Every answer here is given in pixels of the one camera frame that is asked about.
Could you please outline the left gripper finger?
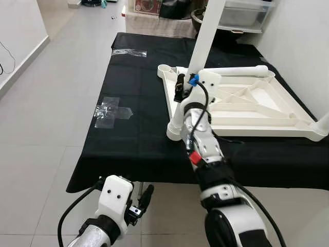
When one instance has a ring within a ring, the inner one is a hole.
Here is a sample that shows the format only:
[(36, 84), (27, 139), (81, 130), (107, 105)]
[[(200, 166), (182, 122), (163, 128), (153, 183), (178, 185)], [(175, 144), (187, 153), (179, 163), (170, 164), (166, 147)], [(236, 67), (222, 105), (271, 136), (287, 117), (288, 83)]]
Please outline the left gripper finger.
[(150, 184), (142, 193), (141, 197), (139, 198), (139, 208), (140, 209), (147, 209), (150, 205), (151, 196), (154, 191), (153, 184)]

